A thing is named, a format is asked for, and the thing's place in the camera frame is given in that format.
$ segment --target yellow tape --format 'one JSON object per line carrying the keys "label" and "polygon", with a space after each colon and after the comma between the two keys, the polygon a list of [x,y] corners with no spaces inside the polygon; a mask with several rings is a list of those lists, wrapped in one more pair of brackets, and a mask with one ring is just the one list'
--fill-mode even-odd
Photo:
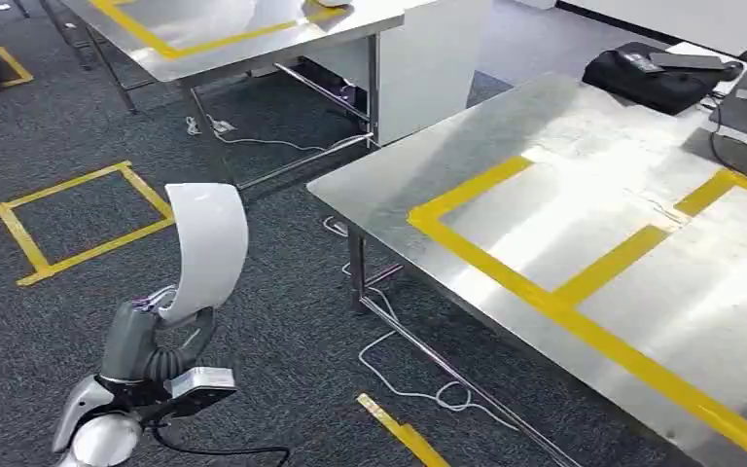
{"label": "yellow tape", "polygon": [[629,266],[652,251],[669,236],[655,226],[646,226],[613,250],[595,261],[591,266],[562,284],[553,293],[567,304],[576,305],[587,299]]}
{"label": "yellow tape", "polygon": [[123,166],[119,169],[122,176],[130,182],[133,186],[147,201],[149,201],[155,209],[164,216],[165,219],[173,218],[173,209],[170,208],[170,204],[164,202],[155,190],[150,188],[150,185],[145,183],[144,180],[139,177],[136,172],[129,169],[129,167]]}
{"label": "yellow tape", "polygon": [[114,165],[110,165],[109,167],[102,168],[101,170],[96,170],[94,172],[88,173],[86,175],[82,175],[81,177],[76,177],[72,180],[68,180],[64,183],[59,183],[58,185],[55,185],[54,187],[49,187],[44,190],[41,190],[39,192],[27,195],[26,197],[22,197],[19,199],[14,199],[12,201],[7,201],[4,204],[9,206],[10,208],[17,208],[21,206],[22,204],[27,204],[30,201],[35,201],[36,199],[48,197],[50,195],[56,194],[58,192],[63,192],[64,190],[76,187],[78,185],[81,185],[85,182],[88,182],[90,180],[93,180],[95,178],[107,175],[108,173],[115,172],[116,170],[121,169],[122,167],[126,167],[131,165],[132,162],[130,161],[124,161],[119,162]]}
{"label": "yellow tape", "polygon": [[675,204],[674,208],[692,217],[696,216],[735,186],[730,175],[731,172],[727,170],[719,170],[706,183]]}
{"label": "yellow tape", "polygon": [[[465,182],[451,192],[415,207],[408,216],[408,222],[425,233],[440,245],[459,256],[465,262],[493,278],[509,291],[515,293],[543,315],[595,348],[609,359],[619,363],[633,375],[653,387],[657,392],[675,402],[686,411],[703,420],[717,432],[723,434],[740,447],[747,450],[747,419],[715,401],[692,384],[676,376],[662,365],[647,357],[625,341],[609,333],[593,320],[580,314],[573,306],[556,294],[550,293],[526,277],[508,268],[505,264],[477,247],[466,238],[454,232],[440,218],[449,210],[467,202],[471,198],[489,190],[499,181],[522,171],[530,165],[524,158],[512,158],[489,169],[475,179]],[[711,180],[695,190],[675,206],[677,209],[695,215],[724,195],[732,186],[747,189],[747,178],[738,174],[719,171]],[[652,242],[660,243],[662,234],[646,231],[633,240],[634,244],[624,248],[636,261],[637,253]],[[583,279],[587,284],[563,290],[563,294],[575,300],[588,288],[599,287],[599,279],[610,275],[616,269],[628,265],[620,264],[611,258],[601,259],[597,265],[599,277]]]}
{"label": "yellow tape", "polygon": [[36,242],[33,241],[33,237],[24,228],[24,224],[7,204],[0,204],[0,218],[4,221],[4,225],[7,226],[13,238],[16,239],[16,243],[18,243],[33,268],[36,271],[49,269],[50,263],[45,258],[44,253],[41,252]]}
{"label": "yellow tape", "polygon": [[3,47],[0,47],[0,57],[2,60],[4,60],[8,65],[10,65],[11,68],[13,68],[13,71],[16,72],[18,75],[18,78],[15,78],[14,80],[5,81],[1,84],[2,88],[8,88],[10,86],[20,85],[21,83],[27,83],[28,81],[33,81],[33,75],[30,74],[29,71],[27,71],[26,68],[21,66],[18,61],[16,61],[15,58],[13,58],[12,55],[10,55],[9,52],[7,52],[7,49],[4,49]]}
{"label": "yellow tape", "polygon": [[[33,265],[33,268],[36,269],[35,273],[28,275],[24,279],[20,279],[17,282],[18,285],[32,285],[42,279],[62,272],[65,269],[72,268],[80,263],[83,263],[84,261],[95,258],[96,256],[107,253],[108,251],[115,250],[116,248],[127,245],[134,240],[137,240],[149,234],[153,234],[173,225],[173,210],[170,208],[170,205],[167,204],[163,199],[161,199],[161,197],[158,193],[156,193],[155,190],[150,188],[150,186],[148,186],[148,184],[145,183],[145,181],[142,180],[141,177],[139,177],[134,171],[132,171],[129,168],[130,166],[130,161],[119,162],[114,165],[110,165],[109,167],[102,168],[101,170],[96,170],[86,175],[82,175],[81,177],[77,177],[67,182],[60,183],[58,185],[55,185],[54,187],[49,187],[45,190],[27,195],[26,197],[19,198],[13,201],[2,202],[0,204],[1,219],[4,221],[7,229],[10,231],[10,234],[13,236],[13,238],[16,239],[18,246],[20,246],[21,250],[24,251],[24,254],[27,256],[30,264]],[[36,245],[35,241],[33,241],[30,234],[24,228],[24,225],[21,223],[21,221],[18,220],[13,209],[23,204],[27,204],[30,201],[48,197],[55,193],[59,193],[69,188],[81,185],[85,182],[88,182],[89,180],[93,180],[109,173],[113,173],[117,170],[122,173],[122,176],[133,186],[133,188],[136,189],[136,191],[138,191],[144,198],[146,198],[147,201],[149,201],[156,208],[156,210],[158,210],[161,215],[164,216],[164,219],[143,229],[139,229],[138,231],[135,231],[133,233],[128,233],[127,235],[110,240],[106,243],[96,246],[95,248],[91,248],[88,251],[51,265],[47,261],[47,258],[45,258],[44,254],[41,252],[41,249],[39,249],[38,245]]]}
{"label": "yellow tape", "polygon": [[379,423],[385,426],[406,448],[413,452],[423,464],[428,467],[449,467],[445,459],[434,450],[434,448],[422,438],[412,426],[408,424],[401,425],[394,420],[391,415],[382,409],[368,394],[360,394],[356,398],[357,402],[368,410]]}
{"label": "yellow tape", "polygon": [[17,284],[22,285],[22,286],[35,284],[36,282],[42,279],[46,279],[59,272],[62,272],[65,269],[70,269],[80,263],[83,263],[87,260],[91,260],[95,258],[96,256],[103,255],[104,253],[107,253],[108,251],[113,251],[116,248],[125,246],[128,243],[131,243],[132,241],[138,240],[139,238],[145,237],[149,234],[154,234],[166,227],[170,227],[173,225],[173,222],[174,221],[172,218],[162,219],[156,222],[155,224],[151,224],[150,226],[147,226],[143,229],[139,229],[136,232],[128,233],[125,236],[120,236],[119,238],[110,240],[107,243],[96,246],[95,248],[85,251],[84,253],[80,253],[71,258],[67,258],[64,261],[61,261],[54,265],[50,265],[45,270],[39,270],[34,274],[26,276],[24,279],[20,279],[17,282]]}
{"label": "yellow tape", "polygon": [[[151,47],[153,50],[157,51],[159,54],[166,58],[180,58],[192,54],[209,52],[222,46],[235,44],[237,42],[253,39],[259,36],[264,36],[266,34],[281,31],[284,29],[290,29],[292,27],[300,25],[300,22],[298,20],[286,21],[273,26],[256,29],[254,31],[249,31],[242,34],[234,34],[232,36],[227,36],[216,41],[205,42],[203,44],[187,47],[185,49],[176,49],[164,42],[161,37],[151,32],[150,29],[143,26],[141,23],[131,18],[128,14],[119,9],[117,7],[117,4],[119,2],[116,2],[114,0],[90,0],[90,2],[95,8],[118,23],[121,27],[126,29],[127,32],[135,36],[139,41],[144,43],[146,46]],[[305,3],[310,3],[321,10],[317,14],[304,17],[304,19],[309,22],[322,21],[345,13],[345,9],[343,8],[325,8],[322,5],[319,5],[319,3],[317,3],[315,0],[305,0]]]}

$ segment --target white cable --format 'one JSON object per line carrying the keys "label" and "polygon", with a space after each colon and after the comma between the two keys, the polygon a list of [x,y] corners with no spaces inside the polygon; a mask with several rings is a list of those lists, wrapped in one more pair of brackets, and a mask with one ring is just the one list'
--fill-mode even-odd
{"label": "white cable", "polygon": [[[327,151],[325,148],[319,147],[319,146],[307,146],[302,147],[299,145],[296,145],[294,143],[291,143],[289,141],[275,141],[275,140],[263,140],[263,139],[253,139],[253,138],[241,138],[241,139],[225,139],[222,137],[222,133],[228,132],[233,129],[233,126],[231,124],[225,122],[225,121],[217,121],[213,117],[210,116],[210,114],[207,114],[207,118],[210,119],[210,124],[213,126],[213,133],[216,135],[216,138],[219,139],[219,141],[222,141],[225,144],[238,144],[238,143],[257,143],[257,144],[282,144],[285,146],[290,146],[294,149],[297,149],[299,151],[307,152],[307,151]],[[201,130],[198,129],[198,123],[196,122],[196,119],[193,117],[186,117],[185,123],[188,124],[187,132],[190,136],[196,136],[198,134],[201,134]],[[347,138],[341,139],[337,141],[336,143],[332,144],[329,149],[333,149],[336,146],[339,146],[340,144],[344,144],[347,141],[350,141],[354,138],[358,138],[360,135],[353,135],[348,136]]]}
{"label": "white cable", "polygon": [[[342,235],[341,231],[334,230],[332,227],[329,227],[328,222],[331,219],[333,219],[333,217],[329,217],[329,218],[325,219],[322,222],[322,225],[325,226],[326,229],[328,229],[329,231],[331,231],[331,232],[333,232],[335,234],[338,234],[338,235],[341,235],[341,236],[347,236],[347,233],[345,233],[344,235]],[[350,269],[350,263],[346,263],[345,266],[342,267],[342,273],[344,273],[345,275],[350,276],[350,270],[349,269]],[[399,322],[399,318],[397,317],[397,313],[396,313],[396,311],[394,311],[394,307],[391,306],[391,302],[388,300],[388,298],[385,296],[385,294],[381,290],[379,290],[379,289],[377,289],[375,287],[368,287],[368,290],[376,293],[377,295],[379,295],[382,298],[382,301],[385,303],[385,312],[390,317],[394,318],[394,321]],[[454,387],[456,385],[462,385],[462,383],[460,383],[459,381],[451,381],[451,382],[449,382],[448,384],[446,384],[443,387],[441,387],[437,391],[437,393],[435,395],[433,395],[433,396],[430,395],[430,394],[423,394],[421,392],[405,392],[405,391],[400,391],[399,389],[397,389],[396,387],[394,387],[394,385],[391,384],[391,381],[389,381],[388,378],[385,377],[385,375],[383,375],[379,370],[377,370],[376,368],[374,368],[373,365],[371,365],[367,360],[365,360],[365,352],[371,350],[372,348],[374,348],[375,346],[377,346],[381,342],[385,341],[386,339],[390,338],[394,334],[396,334],[396,331],[391,331],[391,332],[389,332],[387,334],[382,335],[381,337],[377,338],[375,341],[373,341],[373,342],[369,343],[368,345],[366,345],[365,348],[363,348],[362,350],[360,350],[359,354],[357,355],[357,358],[359,359],[359,361],[362,362],[363,365],[365,365],[366,367],[368,367],[368,369],[371,370],[374,375],[376,375],[377,377],[379,377],[379,380],[381,380],[382,383],[388,389],[390,389],[391,392],[393,392],[394,394],[396,394],[398,396],[418,397],[418,398],[421,398],[421,399],[429,399],[431,401],[436,402],[437,405],[440,406],[440,407],[442,407],[443,409],[448,409],[448,410],[450,410],[452,412],[462,412],[462,411],[464,411],[464,410],[466,410],[468,408],[480,409],[481,411],[487,413],[488,416],[490,416],[491,418],[493,418],[497,423],[505,426],[506,428],[510,428],[510,429],[512,429],[514,431],[519,431],[518,428],[516,428],[515,426],[511,425],[511,423],[508,423],[507,421],[503,420],[502,418],[498,417],[497,415],[495,415],[492,411],[490,411],[486,407],[481,406],[480,404],[474,404],[474,403],[472,403],[471,399],[472,399],[473,395],[471,393],[471,389],[465,388],[465,391],[466,391],[465,402],[462,403],[462,404],[449,404],[448,402],[444,401],[443,400],[443,393],[445,393],[451,387]]]}
{"label": "white cable", "polygon": [[[210,123],[214,125],[219,124],[220,122],[217,122],[213,119],[210,115],[207,116],[208,119],[210,119]],[[187,117],[185,118],[185,123],[188,124],[188,134],[191,136],[196,136],[198,134],[201,134],[201,130],[198,129],[198,123],[196,122],[196,119],[193,117]],[[283,144],[285,146],[290,146],[294,149],[297,149],[299,151],[325,151],[325,148],[320,148],[319,146],[308,146],[308,147],[302,147],[299,145],[296,145],[294,143],[288,142],[288,141],[274,141],[269,140],[265,141],[263,139],[253,139],[253,138],[243,138],[243,139],[225,139],[222,137],[220,133],[224,131],[217,131],[213,130],[213,133],[216,135],[216,138],[219,139],[219,141],[222,141],[226,144],[237,144],[237,143],[257,143],[257,144]]]}
{"label": "white cable", "polygon": [[334,219],[334,216],[326,217],[325,220],[322,221],[322,227],[324,227],[325,230],[330,232],[331,234],[336,234],[341,236],[342,238],[347,238],[347,231],[344,231],[336,225],[331,224],[331,221],[333,221]]}

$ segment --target metal table frame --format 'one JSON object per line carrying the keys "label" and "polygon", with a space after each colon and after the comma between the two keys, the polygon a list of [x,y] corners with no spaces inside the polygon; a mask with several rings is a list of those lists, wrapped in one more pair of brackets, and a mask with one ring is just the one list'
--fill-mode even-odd
{"label": "metal table frame", "polygon": [[[50,9],[48,0],[40,0],[40,1],[45,11],[51,17],[51,20],[53,21],[53,25],[56,27],[56,30],[59,32],[59,34],[64,39],[64,41],[68,45],[70,45],[71,49],[74,51],[76,58],[80,61],[82,66],[85,67],[86,62],[84,61],[84,57],[80,51],[81,46],[78,44],[71,44],[68,41],[67,36],[61,24],[58,23],[54,12]],[[130,97],[130,92],[132,90],[137,90],[139,88],[143,88],[145,86],[154,84],[157,81],[155,79],[150,79],[150,80],[144,80],[138,83],[134,83],[131,85],[125,85],[124,83],[122,83],[122,80],[119,78],[119,75],[116,73],[110,60],[108,60],[107,56],[101,49],[102,41],[100,38],[100,34],[97,31],[95,31],[92,27],[90,27],[86,22],[84,22],[78,15],[75,15],[75,17],[77,18],[77,22],[79,23],[80,27],[84,28],[85,32],[87,33],[88,47],[90,47],[95,52],[95,55],[98,58],[98,61],[101,64],[101,67],[104,69],[104,72],[107,75],[107,78],[110,80],[111,83],[113,83],[116,89],[116,92],[119,95],[119,98],[122,100],[127,110],[130,113],[135,114],[137,112],[137,109],[136,109],[135,103]],[[205,141],[211,142],[211,143],[221,144],[221,142],[216,137],[217,135],[212,124],[209,122],[207,118],[207,111],[204,108],[204,104],[202,103],[202,100],[199,97],[198,92],[196,92],[196,88],[203,86],[205,84],[216,82],[224,78],[245,74],[245,73],[250,72],[253,69],[262,68],[268,65],[272,65],[276,67],[279,71],[292,77],[297,82],[307,86],[308,88],[311,88],[312,90],[317,91],[319,94],[326,97],[328,100],[330,100],[331,102],[333,102],[334,104],[342,108],[343,110],[347,111],[354,117],[358,118],[361,122],[365,123],[367,130],[368,130],[365,134],[361,134],[354,138],[350,138],[348,140],[341,142],[341,144],[337,144],[335,146],[328,148],[326,151],[319,152],[317,154],[298,159],[294,162],[290,162],[279,168],[276,168],[270,172],[264,173],[260,176],[250,178],[247,180],[243,180],[243,181],[235,180],[234,177],[231,175],[231,172],[224,161],[219,161],[219,160],[213,161],[214,164],[217,164],[221,166],[222,169],[224,169],[224,173],[228,174],[228,178],[230,179],[229,181],[233,183],[237,187],[237,189],[246,190],[246,189],[255,187],[257,185],[260,185],[268,180],[272,180],[278,176],[291,172],[306,164],[317,162],[347,147],[350,147],[350,146],[353,146],[353,145],[356,145],[362,142],[365,142],[368,145],[369,149],[372,146],[378,146],[377,141],[379,138],[379,69],[380,69],[379,68],[380,46],[379,46],[379,34],[378,33],[374,33],[368,36],[368,51],[369,51],[369,83],[370,84],[369,84],[369,89],[368,89],[368,113],[367,114],[359,111],[354,106],[348,104],[344,100],[333,95],[329,90],[326,90],[323,87],[319,86],[318,84],[314,83],[313,81],[308,80],[306,77],[300,75],[296,71],[280,63],[277,63],[275,60],[280,59],[281,57],[272,57],[272,58],[269,58],[268,60],[257,60],[257,59],[243,60],[241,62],[236,62],[230,65],[222,66],[222,67],[215,68],[209,71],[197,73],[192,76],[180,78],[176,80],[176,83],[181,89],[181,92],[182,92],[183,97],[185,98],[185,101],[190,106],[190,110],[192,112],[194,119],[196,120],[198,124],[198,128],[201,132],[202,138]]]}
{"label": "metal table frame", "polygon": [[556,465],[560,467],[581,467],[581,464],[574,460],[564,450],[554,444],[545,435],[537,431],[536,428],[526,422],[521,416],[511,410],[508,406],[500,402],[496,397],[491,395],[478,384],[468,379],[465,374],[449,363],[438,351],[431,345],[420,339],[412,333],[402,323],[389,315],[375,300],[368,295],[368,288],[374,286],[396,272],[402,270],[403,265],[391,266],[384,269],[371,277],[365,274],[365,235],[362,230],[353,226],[350,222],[343,222],[347,228],[348,256],[350,261],[350,282],[351,282],[351,305],[360,314],[367,311],[373,312],[382,319],[400,336],[405,338],[414,347],[427,355],[443,371],[457,380],[464,387],[474,391],[475,394],[482,397],[487,404],[496,411],[501,417],[506,419],[512,425],[519,429],[519,432],[532,440],[537,446],[547,452]]}
{"label": "metal table frame", "polygon": [[89,43],[87,41],[72,41],[70,39],[67,28],[61,23],[58,15],[50,6],[50,0],[39,0],[39,4],[41,5],[42,10],[44,10],[44,13],[47,15],[47,18],[49,18],[50,22],[53,23],[55,31],[59,36],[61,36],[61,40],[64,41],[64,44],[68,49],[70,49],[82,69],[90,70],[91,67],[89,61],[85,57],[84,53],[82,53],[82,49],[90,47]]}

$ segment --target power cord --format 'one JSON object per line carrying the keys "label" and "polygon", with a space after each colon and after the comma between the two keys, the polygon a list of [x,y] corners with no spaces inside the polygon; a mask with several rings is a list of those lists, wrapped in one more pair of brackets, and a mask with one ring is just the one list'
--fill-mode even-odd
{"label": "power cord", "polygon": [[[328,230],[329,232],[331,232],[333,234],[336,234],[336,235],[342,236],[342,237],[347,237],[347,231],[344,231],[344,230],[336,227],[335,225],[331,224],[331,221],[333,219],[334,219],[333,217],[326,218],[322,222],[323,227],[325,227],[326,230]],[[345,264],[345,266],[343,266],[342,269],[341,269],[342,273],[345,274],[345,275],[347,275],[347,276],[350,276],[350,270],[349,270],[349,268],[350,268],[350,263]],[[388,300],[387,296],[385,296],[385,294],[381,290],[379,290],[379,289],[377,289],[375,287],[368,287],[368,290],[370,290],[371,292],[374,292],[380,298],[382,298],[382,302],[385,305],[385,312],[388,313],[388,315],[391,316],[394,319],[394,321],[399,322],[399,317],[397,317],[396,311],[394,311],[394,307],[391,306],[391,302]],[[406,392],[406,391],[401,391],[401,390],[397,389],[396,387],[394,387],[394,385],[391,384],[391,381],[389,381],[388,378],[385,377],[385,375],[382,374],[382,372],[380,372],[379,370],[377,370],[374,367],[374,365],[372,365],[370,362],[368,362],[368,360],[365,359],[365,354],[367,352],[369,352],[372,348],[376,347],[377,345],[379,345],[383,341],[387,340],[388,338],[390,338],[394,334],[396,334],[396,331],[391,331],[389,333],[386,333],[386,334],[380,336],[379,338],[377,338],[373,342],[371,342],[368,345],[366,345],[362,350],[360,350],[359,354],[357,355],[357,358],[359,359],[359,361],[363,365],[365,365],[369,370],[371,370],[371,372],[373,372],[373,374],[376,375],[379,378],[379,380],[382,381],[382,383],[385,385],[385,387],[387,387],[391,392],[393,392],[394,394],[396,394],[398,396],[403,396],[403,397],[416,397],[416,398],[421,398],[421,399],[428,399],[428,400],[434,401],[435,403],[437,403],[438,406],[442,407],[443,409],[447,409],[449,411],[456,412],[456,413],[463,412],[463,411],[465,411],[466,409],[469,409],[469,408],[480,409],[481,411],[487,413],[488,416],[490,416],[491,418],[493,418],[497,423],[505,426],[506,428],[512,429],[514,431],[519,431],[518,428],[516,428],[515,426],[511,425],[511,423],[508,423],[507,421],[501,419],[500,417],[498,417],[497,415],[495,415],[492,411],[490,411],[486,407],[481,406],[480,404],[474,404],[474,403],[472,403],[471,400],[473,398],[473,394],[471,393],[471,390],[468,389],[468,388],[465,388],[466,396],[465,396],[465,402],[464,403],[462,403],[462,404],[450,404],[449,402],[446,402],[443,399],[443,394],[448,389],[450,389],[451,387],[454,387],[454,386],[457,386],[457,385],[462,385],[462,383],[460,383],[459,381],[451,381],[451,382],[445,384],[433,396],[430,395],[430,394],[424,394],[424,393],[421,393],[421,392]]]}
{"label": "power cord", "polygon": [[[285,146],[290,146],[294,149],[297,149],[299,151],[307,152],[307,151],[325,151],[325,148],[321,148],[319,146],[308,146],[308,147],[302,147],[297,144],[288,142],[288,141],[274,141],[269,140],[265,141],[262,139],[253,139],[253,138],[242,138],[242,139],[225,139],[222,137],[222,133],[226,133],[228,131],[234,130],[235,128],[229,124],[227,121],[224,120],[215,120],[213,117],[210,116],[210,114],[207,114],[207,118],[210,119],[210,124],[213,125],[213,132],[216,134],[216,138],[219,139],[219,141],[222,141],[226,144],[238,144],[238,143],[256,143],[256,144],[282,144]],[[193,117],[187,117],[185,118],[185,123],[188,124],[188,134],[190,136],[196,136],[198,134],[201,134],[201,130],[198,129],[198,123],[196,122],[196,119]]]}
{"label": "power cord", "polygon": [[743,170],[740,170],[736,165],[723,159],[723,157],[720,155],[720,152],[717,150],[717,143],[715,140],[717,138],[717,134],[720,132],[720,129],[723,128],[723,109],[721,108],[721,103],[717,99],[722,98],[722,97],[720,93],[716,93],[716,92],[710,92],[708,94],[708,97],[714,103],[714,110],[715,112],[717,112],[717,128],[709,134],[709,147],[711,149],[711,154],[714,157],[714,159],[720,164],[722,164],[724,167],[747,176],[746,172],[744,172]]}
{"label": "power cord", "polygon": [[247,449],[190,449],[182,448],[174,444],[172,441],[167,440],[159,431],[160,428],[166,425],[156,422],[150,425],[151,431],[153,432],[153,438],[164,446],[165,448],[175,450],[177,452],[183,452],[185,454],[196,454],[196,455],[249,455],[249,454],[261,454],[264,452],[282,452],[282,458],[276,464],[276,467],[282,467],[288,458],[291,456],[291,450],[280,446],[269,446],[263,448],[247,448]]}

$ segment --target stainless steel table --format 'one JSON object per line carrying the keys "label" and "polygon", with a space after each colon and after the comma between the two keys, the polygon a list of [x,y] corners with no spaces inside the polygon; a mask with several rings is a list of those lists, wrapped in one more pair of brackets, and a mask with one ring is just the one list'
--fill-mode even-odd
{"label": "stainless steel table", "polygon": [[692,459],[745,466],[747,178],[705,158],[704,119],[547,75],[308,188],[349,227],[354,304],[560,465],[577,464],[367,297],[364,239]]}
{"label": "stainless steel table", "polygon": [[[152,81],[124,85],[97,43],[97,31],[155,80],[181,87],[199,129],[215,133],[196,87],[269,65],[322,93],[369,125],[369,133],[351,140],[377,139],[379,37],[403,23],[404,11],[393,2],[357,0],[328,9],[315,0],[62,0],[83,23],[96,55],[127,108],[135,111],[131,90]],[[371,86],[369,112],[362,113],[278,62],[346,41],[369,38]],[[250,188],[304,163],[328,156],[348,143],[236,183]]]}

